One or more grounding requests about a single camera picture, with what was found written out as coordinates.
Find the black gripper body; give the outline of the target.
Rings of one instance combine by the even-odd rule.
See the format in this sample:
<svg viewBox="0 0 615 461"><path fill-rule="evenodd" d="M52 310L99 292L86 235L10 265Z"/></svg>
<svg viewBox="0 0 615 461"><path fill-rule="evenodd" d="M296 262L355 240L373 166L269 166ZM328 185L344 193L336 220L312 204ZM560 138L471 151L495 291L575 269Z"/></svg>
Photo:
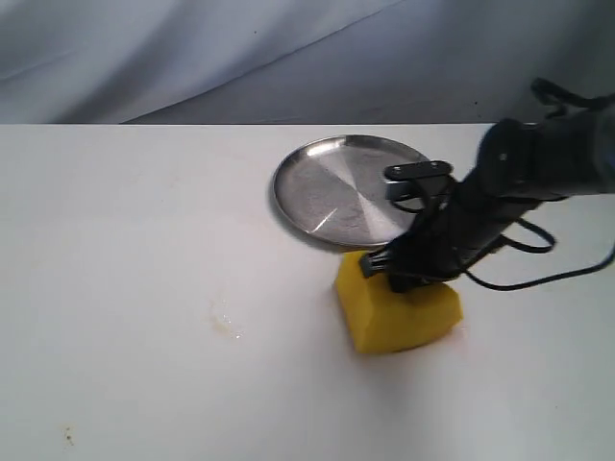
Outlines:
<svg viewBox="0 0 615 461"><path fill-rule="evenodd" d="M417 214L409 230L391 241L392 274L423 281L456 279L485 257L518 219L519 200L488 194L474 168L446 200Z"/></svg>

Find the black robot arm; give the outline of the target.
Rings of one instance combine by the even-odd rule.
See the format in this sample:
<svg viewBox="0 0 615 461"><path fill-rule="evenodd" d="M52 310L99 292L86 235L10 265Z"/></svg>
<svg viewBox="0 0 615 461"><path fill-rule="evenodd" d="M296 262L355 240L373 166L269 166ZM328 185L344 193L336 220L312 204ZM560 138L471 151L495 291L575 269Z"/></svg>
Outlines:
<svg viewBox="0 0 615 461"><path fill-rule="evenodd" d="M483 137L458 182L452 166L426 160L389 166L386 199L417 199L410 228L359 260L366 278L393 291L450 281L502 247L544 254L554 237L524 220L544 203L614 191L614 108L584 109L537 125L505 119Z"/></svg>

